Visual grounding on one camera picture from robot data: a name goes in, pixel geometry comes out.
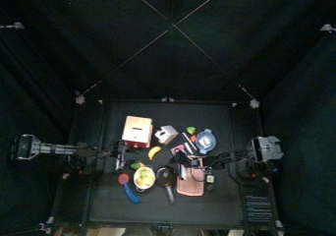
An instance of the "black table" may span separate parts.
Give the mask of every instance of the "black table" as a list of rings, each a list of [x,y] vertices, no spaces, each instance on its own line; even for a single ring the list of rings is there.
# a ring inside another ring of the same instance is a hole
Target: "black table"
[[[112,100],[88,102],[79,106],[73,121],[69,142],[87,142],[89,146],[108,148],[112,142],[123,136],[127,116],[152,119],[155,129],[172,125],[187,128],[195,126],[197,132],[211,129],[216,146],[209,155],[245,149],[249,140],[263,135],[257,110],[248,103],[231,104],[227,102],[165,103],[160,101]],[[181,143],[176,138],[156,154],[153,160],[147,157],[148,148],[129,152],[127,159],[149,163],[156,170],[167,165],[172,157],[169,149]],[[151,147],[161,146],[157,139],[151,139]],[[99,159],[96,177],[85,184],[79,184],[76,178],[69,178],[63,187],[63,196],[71,197],[60,201],[57,217],[61,221],[80,221],[96,226],[184,226],[199,228],[243,228],[244,222],[244,185],[235,179],[235,163],[213,170],[213,189],[205,190],[200,197],[188,197],[173,191],[176,203],[168,201],[167,191],[160,186],[139,193],[132,181],[129,187],[140,199],[133,204],[125,195],[124,187],[119,184],[116,159]],[[131,176],[133,171],[125,168]],[[253,194],[248,186],[247,193]],[[257,195],[269,195],[265,188],[257,188]]]

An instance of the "utensil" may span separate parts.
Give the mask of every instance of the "utensil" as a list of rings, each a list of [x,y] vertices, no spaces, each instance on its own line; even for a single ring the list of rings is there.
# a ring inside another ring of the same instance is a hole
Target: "utensil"
[[[156,183],[165,187],[169,201],[175,203],[172,186],[176,183],[176,174],[171,166],[163,166],[156,171]]]
[[[120,182],[121,185],[124,185],[125,194],[127,194],[129,200],[131,200],[135,204],[137,204],[137,203],[139,203],[139,198],[137,198],[137,196],[132,193],[132,191],[131,191],[131,189],[129,189],[129,186],[128,186],[128,184],[127,184],[128,181],[129,181],[129,176],[128,176],[125,173],[123,173],[123,174],[119,176],[119,182]]]

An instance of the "table surface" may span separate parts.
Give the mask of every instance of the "table surface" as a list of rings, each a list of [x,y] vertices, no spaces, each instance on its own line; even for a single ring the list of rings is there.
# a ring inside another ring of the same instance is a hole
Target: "table surface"
[[[161,103],[105,100],[101,106],[93,105],[81,109],[75,120],[69,141],[100,143],[103,148],[108,148],[111,143],[123,136],[128,115],[151,118],[153,131],[168,125],[173,127],[180,125],[183,128],[193,126],[197,133],[204,129],[211,129],[216,138],[216,146],[209,155],[245,149],[249,140],[261,135],[257,112],[247,104],[237,104],[232,107],[231,104],[223,102]],[[156,171],[160,166],[168,164],[172,158],[169,149],[181,142],[183,140],[177,137],[164,146],[159,144],[157,138],[152,134],[151,147],[163,147],[153,160],[147,157],[149,148],[143,148],[139,152],[128,152],[125,159],[140,160],[144,164],[151,164]],[[133,204],[127,198],[124,186],[117,181],[116,159],[107,158],[104,162],[99,162],[99,165],[101,165],[103,174],[93,184],[89,222],[113,225],[120,223],[205,225],[208,227],[241,226],[239,186],[229,176],[229,168],[233,165],[212,171],[213,189],[212,191],[205,190],[200,197],[179,194],[175,187],[175,204],[169,203],[163,187],[153,185],[151,189],[140,193],[129,181],[129,188],[139,197],[139,204]],[[133,175],[133,171],[128,167],[124,172],[129,176]]]

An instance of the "blue bowl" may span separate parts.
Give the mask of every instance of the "blue bowl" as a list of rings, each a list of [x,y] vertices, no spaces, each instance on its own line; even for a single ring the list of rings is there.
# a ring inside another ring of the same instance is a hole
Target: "blue bowl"
[[[215,136],[211,130],[205,129],[197,134],[196,146],[200,149],[201,154],[207,154],[215,148]]]

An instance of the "toy fruit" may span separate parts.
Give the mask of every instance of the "toy fruit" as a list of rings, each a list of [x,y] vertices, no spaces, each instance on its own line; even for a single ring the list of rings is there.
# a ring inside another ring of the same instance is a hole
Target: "toy fruit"
[[[191,136],[191,141],[192,141],[192,143],[195,143],[195,142],[196,142],[196,139],[197,139],[197,137],[196,137],[196,136]]]
[[[196,132],[196,127],[188,127],[188,128],[187,128],[187,131],[188,131],[188,133],[189,133],[191,135],[193,135],[195,132]]]
[[[156,146],[156,147],[153,147],[153,148],[151,149],[151,151],[149,151],[149,153],[148,153],[148,158],[149,158],[151,160],[152,160],[153,155],[155,155],[159,151],[161,151],[161,147],[160,147],[160,146]]]
[[[131,168],[133,169],[133,170],[136,170],[137,168],[140,168],[140,167],[144,167],[144,164],[139,161],[139,162],[135,162],[132,165],[131,165]]]

